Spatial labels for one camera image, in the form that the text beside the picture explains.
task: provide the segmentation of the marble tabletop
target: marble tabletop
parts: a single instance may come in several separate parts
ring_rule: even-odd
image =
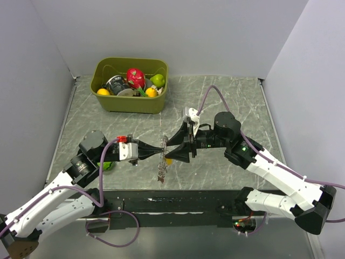
[[[171,137],[179,129],[181,110],[198,108],[209,85],[222,92],[231,112],[242,123],[242,130],[266,147],[281,160],[277,137],[257,78],[225,76],[182,76],[169,78],[165,107],[160,114],[118,113],[103,110],[91,94],[91,76],[77,78],[76,90],[67,116],[63,134],[47,182],[51,182],[77,153],[78,144],[91,130],[101,130],[108,140],[118,135],[133,134],[153,146],[159,146],[164,135]],[[201,123],[213,126],[214,116],[224,111],[223,103],[211,90],[201,113]],[[168,167],[165,182],[157,181],[158,155],[130,163],[117,163],[105,172],[104,189],[233,189],[244,186],[261,190],[276,189],[269,182],[232,165],[224,157],[222,148],[202,149],[190,163],[174,161]],[[95,180],[89,187],[97,187]]]

